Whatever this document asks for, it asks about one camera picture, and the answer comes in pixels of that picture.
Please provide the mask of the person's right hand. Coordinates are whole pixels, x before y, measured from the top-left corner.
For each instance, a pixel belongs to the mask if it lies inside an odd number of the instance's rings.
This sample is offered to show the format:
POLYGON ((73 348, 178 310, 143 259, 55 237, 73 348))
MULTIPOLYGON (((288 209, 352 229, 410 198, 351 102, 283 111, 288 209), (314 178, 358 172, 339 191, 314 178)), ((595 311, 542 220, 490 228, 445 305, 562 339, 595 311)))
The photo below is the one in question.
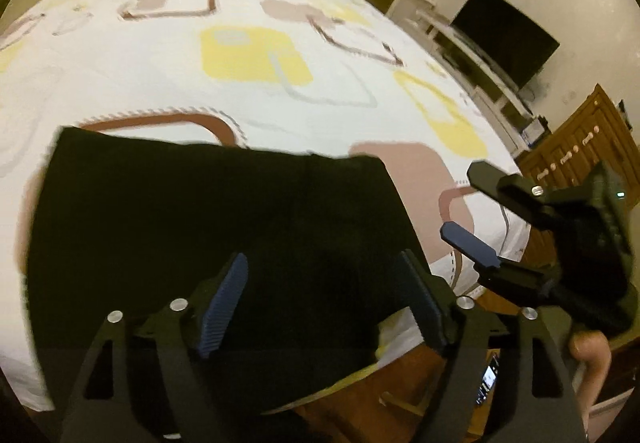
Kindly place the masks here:
POLYGON ((582 424, 585 441, 589 441, 589 413, 597 402, 612 362, 612 351, 608 338, 600 331, 580 331, 574 333, 568 344, 570 355, 584 365, 582 379, 576 389, 576 401, 582 424))

